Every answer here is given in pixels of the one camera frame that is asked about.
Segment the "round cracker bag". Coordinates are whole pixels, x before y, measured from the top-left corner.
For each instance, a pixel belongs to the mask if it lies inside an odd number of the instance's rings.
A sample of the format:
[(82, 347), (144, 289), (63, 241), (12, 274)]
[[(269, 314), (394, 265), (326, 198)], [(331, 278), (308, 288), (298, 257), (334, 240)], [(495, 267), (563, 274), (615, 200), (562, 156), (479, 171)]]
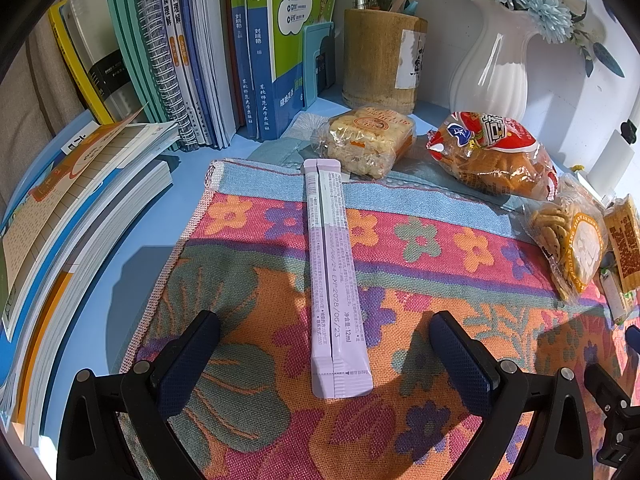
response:
[(554, 200), (524, 207), (524, 229), (546, 257), (558, 296), (577, 302), (608, 248), (601, 204), (574, 176), (563, 174)]

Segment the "red white bread bag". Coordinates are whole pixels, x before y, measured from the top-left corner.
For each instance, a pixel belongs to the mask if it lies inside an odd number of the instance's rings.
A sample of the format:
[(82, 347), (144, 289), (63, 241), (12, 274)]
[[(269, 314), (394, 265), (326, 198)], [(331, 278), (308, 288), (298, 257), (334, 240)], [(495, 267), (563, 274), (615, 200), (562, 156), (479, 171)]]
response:
[(426, 148), (448, 174), (485, 194), (553, 200), (558, 192), (548, 152), (512, 118), (454, 112), (428, 134)]

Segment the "floral woven table cloth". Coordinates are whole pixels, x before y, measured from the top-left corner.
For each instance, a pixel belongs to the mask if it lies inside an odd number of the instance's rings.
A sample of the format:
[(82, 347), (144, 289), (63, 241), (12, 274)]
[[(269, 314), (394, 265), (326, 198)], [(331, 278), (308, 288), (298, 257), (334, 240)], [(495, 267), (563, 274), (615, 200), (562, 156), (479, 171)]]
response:
[(213, 162), (122, 370), (203, 311), (221, 336), (169, 423), (207, 479), (439, 479), (480, 428), (430, 343), (450, 313), (515, 373), (631, 399), (638, 356), (602, 289), (572, 304), (514, 214), (413, 182)]

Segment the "upright book row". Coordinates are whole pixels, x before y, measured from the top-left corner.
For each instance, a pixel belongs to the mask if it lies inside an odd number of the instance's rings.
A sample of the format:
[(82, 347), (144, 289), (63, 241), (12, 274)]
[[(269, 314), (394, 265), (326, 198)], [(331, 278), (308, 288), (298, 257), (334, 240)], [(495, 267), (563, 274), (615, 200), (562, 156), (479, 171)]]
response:
[(231, 0), (61, 0), (47, 18), (101, 124), (174, 122), (186, 151), (228, 148), (247, 125)]

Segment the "brown wafer biscuit packet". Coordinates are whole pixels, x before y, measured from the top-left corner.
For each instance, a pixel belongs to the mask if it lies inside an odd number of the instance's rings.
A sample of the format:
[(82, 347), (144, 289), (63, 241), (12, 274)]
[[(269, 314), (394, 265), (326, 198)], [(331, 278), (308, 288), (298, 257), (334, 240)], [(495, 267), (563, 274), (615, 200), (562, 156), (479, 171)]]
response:
[(640, 286), (639, 214), (632, 197), (627, 195), (612, 203), (605, 211), (604, 222), (623, 292), (632, 292)]

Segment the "flat book stack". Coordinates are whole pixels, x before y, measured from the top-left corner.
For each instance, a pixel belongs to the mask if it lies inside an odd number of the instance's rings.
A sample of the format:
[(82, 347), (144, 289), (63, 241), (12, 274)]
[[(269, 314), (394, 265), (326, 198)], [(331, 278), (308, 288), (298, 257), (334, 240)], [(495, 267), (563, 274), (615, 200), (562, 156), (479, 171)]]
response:
[(105, 258), (142, 209), (171, 184), (160, 154), (173, 122), (83, 122), (54, 141), (2, 223), (1, 423), (35, 448), (56, 356)]

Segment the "green grammar book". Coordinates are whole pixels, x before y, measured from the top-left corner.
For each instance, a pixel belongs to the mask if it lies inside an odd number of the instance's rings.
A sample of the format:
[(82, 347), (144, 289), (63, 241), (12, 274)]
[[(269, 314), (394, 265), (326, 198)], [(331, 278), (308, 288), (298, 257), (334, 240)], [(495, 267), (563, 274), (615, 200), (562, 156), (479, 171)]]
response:
[(304, 29), (329, 23), (335, 0), (230, 0), (247, 131), (280, 138), (305, 105)]

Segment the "white desk lamp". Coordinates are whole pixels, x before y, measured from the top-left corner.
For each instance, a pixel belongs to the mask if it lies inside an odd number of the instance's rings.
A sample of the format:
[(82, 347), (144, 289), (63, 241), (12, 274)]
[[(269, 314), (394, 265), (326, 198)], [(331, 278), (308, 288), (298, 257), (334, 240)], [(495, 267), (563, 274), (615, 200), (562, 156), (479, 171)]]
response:
[(587, 181), (602, 203), (634, 193), (639, 186), (637, 127), (630, 120), (620, 124), (587, 174)]

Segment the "lilac stick sachet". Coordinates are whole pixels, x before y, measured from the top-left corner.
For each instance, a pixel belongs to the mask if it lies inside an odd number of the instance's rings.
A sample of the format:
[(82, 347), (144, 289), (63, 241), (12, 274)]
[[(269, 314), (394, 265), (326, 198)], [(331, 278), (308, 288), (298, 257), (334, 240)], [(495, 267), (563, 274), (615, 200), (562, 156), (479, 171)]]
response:
[(352, 258), (341, 164), (303, 166), (311, 284), (311, 389), (319, 399), (365, 396), (373, 389)]

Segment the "white ribbed vase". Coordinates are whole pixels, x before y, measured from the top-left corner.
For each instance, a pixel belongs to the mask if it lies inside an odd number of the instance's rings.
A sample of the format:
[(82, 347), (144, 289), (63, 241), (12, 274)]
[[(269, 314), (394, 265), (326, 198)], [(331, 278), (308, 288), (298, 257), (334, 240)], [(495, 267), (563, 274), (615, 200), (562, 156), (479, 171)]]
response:
[(497, 0), (472, 3), (480, 9), (483, 28), (452, 77), (449, 108), (522, 120), (528, 97), (527, 47), (538, 30), (525, 11), (510, 10)]

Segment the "bamboo pen holder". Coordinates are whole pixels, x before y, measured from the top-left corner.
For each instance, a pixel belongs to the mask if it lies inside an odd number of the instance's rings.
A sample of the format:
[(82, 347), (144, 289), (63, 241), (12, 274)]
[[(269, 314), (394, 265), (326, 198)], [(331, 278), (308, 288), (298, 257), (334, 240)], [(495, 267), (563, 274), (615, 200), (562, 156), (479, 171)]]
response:
[(388, 10), (344, 11), (342, 97), (351, 108), (375, 105), (409, 115), (416, 107), (427, 21), (402, 13), (406, 0)]

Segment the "green label square pastry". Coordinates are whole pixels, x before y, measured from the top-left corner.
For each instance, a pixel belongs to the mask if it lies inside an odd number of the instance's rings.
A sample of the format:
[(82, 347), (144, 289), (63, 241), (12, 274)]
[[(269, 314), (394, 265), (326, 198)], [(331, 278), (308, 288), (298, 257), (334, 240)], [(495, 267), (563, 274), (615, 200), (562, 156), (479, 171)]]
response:
[(636, 292), (623, 292), (622, 283), (615, 270), (601, 269), (600, 283), (614, 323), (623, 324), (636, 306)]

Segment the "small blue card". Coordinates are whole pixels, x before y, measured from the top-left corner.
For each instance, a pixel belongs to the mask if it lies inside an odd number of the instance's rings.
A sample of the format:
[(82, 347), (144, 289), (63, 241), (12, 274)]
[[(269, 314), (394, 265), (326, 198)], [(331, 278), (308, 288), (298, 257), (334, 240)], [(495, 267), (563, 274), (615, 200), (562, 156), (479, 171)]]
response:
[(323, 22), (303, 28), (304, 110), (335, 82), (334, 23)]

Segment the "orange label sponge cake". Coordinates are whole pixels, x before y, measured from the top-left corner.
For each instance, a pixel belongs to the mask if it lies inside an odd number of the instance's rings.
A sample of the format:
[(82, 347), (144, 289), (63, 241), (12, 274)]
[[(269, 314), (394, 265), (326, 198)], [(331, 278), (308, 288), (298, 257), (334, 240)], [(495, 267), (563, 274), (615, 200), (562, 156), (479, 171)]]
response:
[(326, 119), (311, 136), (316, 152), (358, 177), (385, 178), (416, 140), (416, 124), (404, 114), (363, 106)]

